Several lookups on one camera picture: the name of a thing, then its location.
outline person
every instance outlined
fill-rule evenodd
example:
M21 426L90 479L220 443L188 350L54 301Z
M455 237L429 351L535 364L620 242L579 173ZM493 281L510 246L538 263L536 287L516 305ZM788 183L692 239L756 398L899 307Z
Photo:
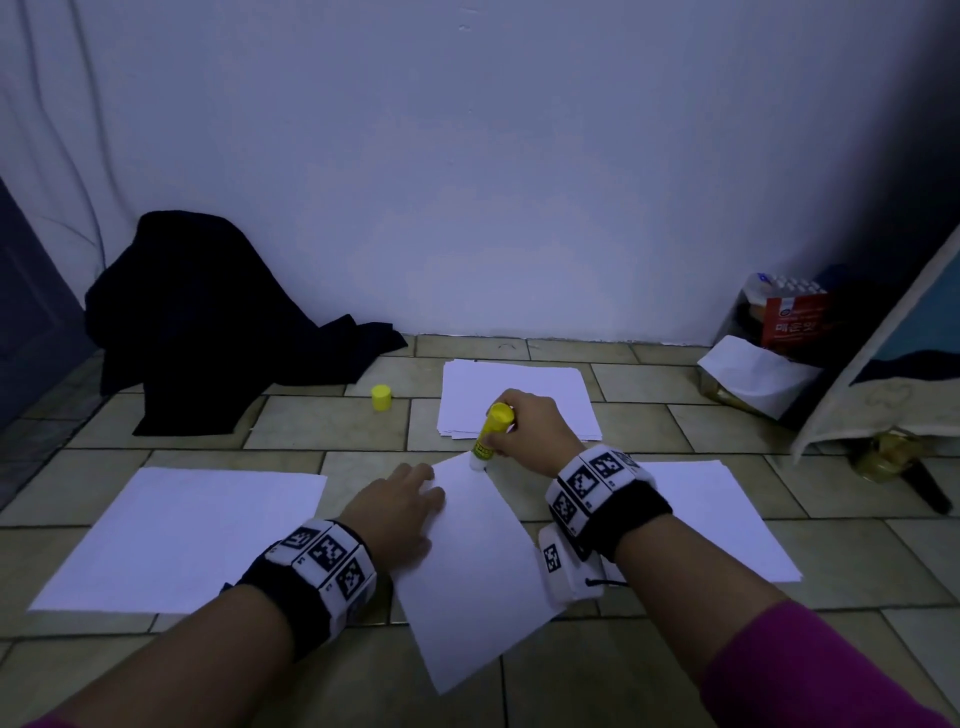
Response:
M516 427L489 436L491 448L552 478L581 462L586 448L554 401L516 390L500 401L515 410ZM31 725L214 728L240 722L295 657L335 636L334 622L343 622L340 602L310 601L317 590L303 585L313 572L300 565L294 574L291 564L298 561L284 549L313 548L333 558L322 532L342 528L340 542L354 539L351 553L362 554L363 547L380 572L413 563L430 548L421 535L424 520L444 505L440 488L422 488L432 477L427 465L400 465L362 490L335 522L307 522L268 549L237 586ZM592 533L587 546L613 557L719 726L948 726L814 613L675 518L649 484L621 485L591 522L569 535ZM601 529L592 520L616 505L615 498L621 507L607 509L606 520L596 522ZM634 507L622 507L628 501ZM646 516L636 525L627 511ZM618 527L626 530L615 533ZM322 547L303 546L311 538ZM331 569L333 580L339 567ZM337 573L350 590L370 578L362 565Z

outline wristband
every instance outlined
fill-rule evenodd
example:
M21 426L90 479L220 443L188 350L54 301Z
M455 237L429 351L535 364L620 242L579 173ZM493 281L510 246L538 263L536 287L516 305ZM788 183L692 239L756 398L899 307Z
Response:
M673 513L654 477L630 455L606 445L573 458L550 483L546 501L581 561L597 551L612 562L624 534Z
M352 529L311 519L260 554L237 584L256 587L276 604L300 660L339 635L370 601L376 569Z

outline cloth draped over object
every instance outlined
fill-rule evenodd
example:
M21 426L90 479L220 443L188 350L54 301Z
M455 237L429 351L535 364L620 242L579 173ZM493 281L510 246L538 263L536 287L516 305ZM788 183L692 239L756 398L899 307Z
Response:
M86 331L105 350L101 394L143 383L135 435L229 433L273 383L353 383L406 346L390 324L318 327L231 222L181 210L140 218L86 293Z

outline sheet of paper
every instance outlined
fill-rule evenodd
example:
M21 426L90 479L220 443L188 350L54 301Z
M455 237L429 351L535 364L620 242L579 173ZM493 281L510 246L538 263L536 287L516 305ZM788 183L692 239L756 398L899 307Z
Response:
M446 492L426 535L433 548L393 574L394 586L437 692L447 692L546 624L554 604L540 553L469 453L433 466Z
M719 460L637 462L657 480L674 515L767 581L801 581L800 571Z
M732 395L775 419L823 371L738 336L724 336L697 364Z
M510 388L552 397L570 429L581 440L603 438L580 370L465 359L444 364L437 430L454 439L475 438L486 419L487 409Z
M142 468L31 609L189 614L313 517L326 477Z

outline yellow cap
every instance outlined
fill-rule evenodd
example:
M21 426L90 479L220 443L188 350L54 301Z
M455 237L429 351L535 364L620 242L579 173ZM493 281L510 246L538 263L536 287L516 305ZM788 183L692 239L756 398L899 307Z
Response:
M488 421L492 420L491 429L497 429L501 432L506 431L507 427L514 423L514 410L509 404L499 401L491 405L490 411L487 413L487 419Z
M370 390L370 395L373 397L373 409L377 412L384 412L390 409L393 393L386 384L377 384Z

